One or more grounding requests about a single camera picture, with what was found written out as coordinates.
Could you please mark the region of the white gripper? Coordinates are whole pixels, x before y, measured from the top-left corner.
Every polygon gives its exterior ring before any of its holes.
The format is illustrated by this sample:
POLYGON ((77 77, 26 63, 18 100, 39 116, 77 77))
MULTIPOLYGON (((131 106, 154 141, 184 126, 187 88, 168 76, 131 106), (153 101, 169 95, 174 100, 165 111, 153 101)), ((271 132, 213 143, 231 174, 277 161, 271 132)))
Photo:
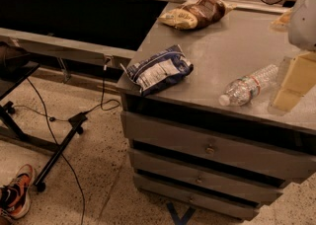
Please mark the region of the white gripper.
POLYGON ((288 40, 308 50, 279 66, 272 107, 289 113, 316 85, 316 0, 297 0, 290 14, 288 40))

